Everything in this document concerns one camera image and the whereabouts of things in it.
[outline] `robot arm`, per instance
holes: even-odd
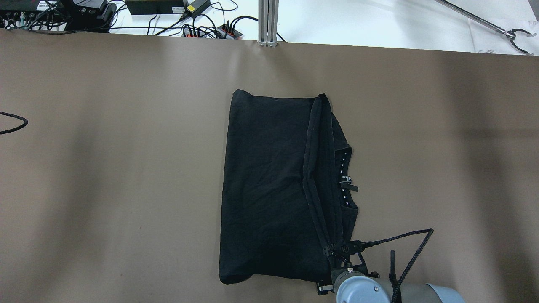
[[[331,263],[331,286],[318,284],[319,294],[326,294],[328,291],[335,292],[337,303],[464,303],[460,294],[451,288],[431,284],[402,283],[433,232],[433,229],[418,230],[380,241],[350,241],[324,247],[324,254],[330,258]],[[419,233],[427,235],[399,280],[395,275],[395,251],[393,250],[391,251],[389,279],[380,279],[377,272],[369,274],[365,260],[361,255],[366,248]],[[361,264],[353,265],[351,263],[350,256],[353,254],[359,256]],[[343,267],[336,266],[336,264],[340,265],[341,262],[344,262]]]

